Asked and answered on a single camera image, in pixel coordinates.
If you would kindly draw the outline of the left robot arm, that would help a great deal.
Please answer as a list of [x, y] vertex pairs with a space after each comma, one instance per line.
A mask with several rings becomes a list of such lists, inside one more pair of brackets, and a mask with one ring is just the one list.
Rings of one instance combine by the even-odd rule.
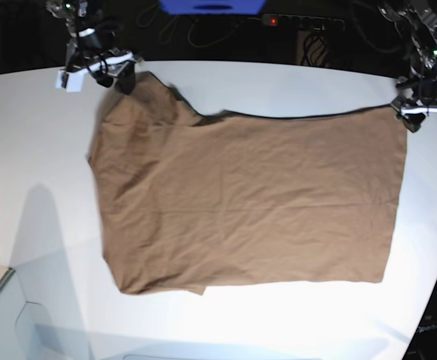
[[410, 71], [397, 80], [398, 95], [390, 106], [416, 133], [426, 117], [437, 114], [437, 13], [428, 1], [379, 1], [378, 9], [408, 46]]

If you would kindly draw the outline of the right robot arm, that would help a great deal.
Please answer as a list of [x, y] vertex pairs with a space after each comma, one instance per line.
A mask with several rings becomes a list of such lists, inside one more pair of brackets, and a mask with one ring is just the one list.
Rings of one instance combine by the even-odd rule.
[[56, 88], [80, 92], [86, 76], [102, 87], [129, 95], [136, 85], [136, 55], [116, 46], [120, 22], [105, 16], [101, 1], [47, 1], [46, 9], [65, 21], [71, 36], [65, 65], [56, 76]]

